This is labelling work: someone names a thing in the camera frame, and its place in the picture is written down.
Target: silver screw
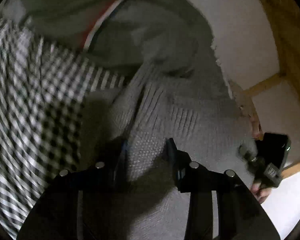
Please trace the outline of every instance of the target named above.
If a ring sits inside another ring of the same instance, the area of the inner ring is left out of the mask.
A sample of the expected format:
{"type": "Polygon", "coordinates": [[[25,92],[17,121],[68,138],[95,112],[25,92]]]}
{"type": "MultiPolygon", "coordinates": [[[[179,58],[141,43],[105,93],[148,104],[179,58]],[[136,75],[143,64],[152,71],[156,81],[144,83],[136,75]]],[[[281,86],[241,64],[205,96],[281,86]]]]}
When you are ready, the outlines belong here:
{"type": "Polygon", "coordinates": [[[101,169],[101,168],[103,168],[105,166],[105,163],[104,162],[97,162],[96,163],[96,168],[97,169],[101,169]]]}
{"type": "Polygon", "coordinates": [[[233,170],[226,170],[226,174],[231,178],[235,176],[235,172],[233,170]]]}
{"type": "Polygon", "coordinates": [[[64,177],[64,176],[68,175],[68,173],[69,173],[68,170],[62,170],[62,171],[59,172],[59,175],[61,177],[64,177]]]}
{"type": "Polygon", "coordinates": [[[190,162],[189,166],[193,169],[197,169],[199,167],[199,163],[197,162],[190,162]]]}

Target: checkered fabric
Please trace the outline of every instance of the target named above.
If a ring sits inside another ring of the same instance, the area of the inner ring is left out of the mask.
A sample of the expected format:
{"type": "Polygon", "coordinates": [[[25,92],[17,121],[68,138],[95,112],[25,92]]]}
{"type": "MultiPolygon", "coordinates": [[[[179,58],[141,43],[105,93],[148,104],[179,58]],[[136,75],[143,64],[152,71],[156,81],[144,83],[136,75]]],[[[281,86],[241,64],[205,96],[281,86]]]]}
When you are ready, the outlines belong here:
{"type": "Polygon", "coordinates": [[[123,81],[0,17],[0,223],[13,239],[58,172],[76,170],[85,96],[123,81]]]}

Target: gray cloth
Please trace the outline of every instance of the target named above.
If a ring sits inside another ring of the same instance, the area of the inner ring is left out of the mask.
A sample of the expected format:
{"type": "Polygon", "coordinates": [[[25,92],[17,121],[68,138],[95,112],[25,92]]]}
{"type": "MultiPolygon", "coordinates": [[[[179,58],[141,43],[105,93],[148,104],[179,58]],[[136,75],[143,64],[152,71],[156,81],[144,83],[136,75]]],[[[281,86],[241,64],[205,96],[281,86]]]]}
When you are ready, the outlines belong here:
{"type": "Polygon", "coordinates": [[[83,113],[79,170],[94,163],[106,142],[124,137],[129,144],[131,188],[107,211],[115,228],[109,239],[184,237],[189,194],[176,190],[160,157],[166,138],[208,169],[232,169],[251,185],[236,156],[241,143],[254,151],[249,120],[229,97],[212,39],[209,24],[186,0],[126,0],[85,53],[130,77],[124,89],[90,94],[83,113]]]}

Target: striped fabric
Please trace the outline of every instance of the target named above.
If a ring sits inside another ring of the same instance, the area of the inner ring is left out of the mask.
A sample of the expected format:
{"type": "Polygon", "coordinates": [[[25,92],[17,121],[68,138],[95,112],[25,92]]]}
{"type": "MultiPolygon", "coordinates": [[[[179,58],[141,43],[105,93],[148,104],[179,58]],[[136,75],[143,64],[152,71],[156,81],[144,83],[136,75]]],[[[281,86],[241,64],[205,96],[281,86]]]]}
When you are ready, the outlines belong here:
{"type": "Polygon", "coordinates": [[[0,17],[0,223],[13,239],[51,179],[76,170],[86,95],[123,81],[0,17]]]}

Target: wooden edge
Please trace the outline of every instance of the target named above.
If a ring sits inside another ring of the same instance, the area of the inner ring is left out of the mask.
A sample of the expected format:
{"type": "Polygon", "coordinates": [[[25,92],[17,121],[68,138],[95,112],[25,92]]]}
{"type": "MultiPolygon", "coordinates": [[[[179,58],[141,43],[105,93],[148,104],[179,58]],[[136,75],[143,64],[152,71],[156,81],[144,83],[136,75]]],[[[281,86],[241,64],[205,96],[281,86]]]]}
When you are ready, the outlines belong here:
{"type": "Polygon", "coordinates": [[[283,169],[283,171],[281,172],[281,176],[283,179],[286,179],[286,178],[298,173],[299,171],[300,171],[300,162],[283,169]]]}
{"type": "Polygon", "coordinates": [[[258,84],[250,87],[249,89],[246,89],[244,93],[249,97],[254,97],[258,94],[260,94],[263,91],[266,91],[282,82],[284,80],[285,75],[281,73],[274,74],[273,76],[267,78],[266,80],[263,80],[259,82],[258,84]]]}

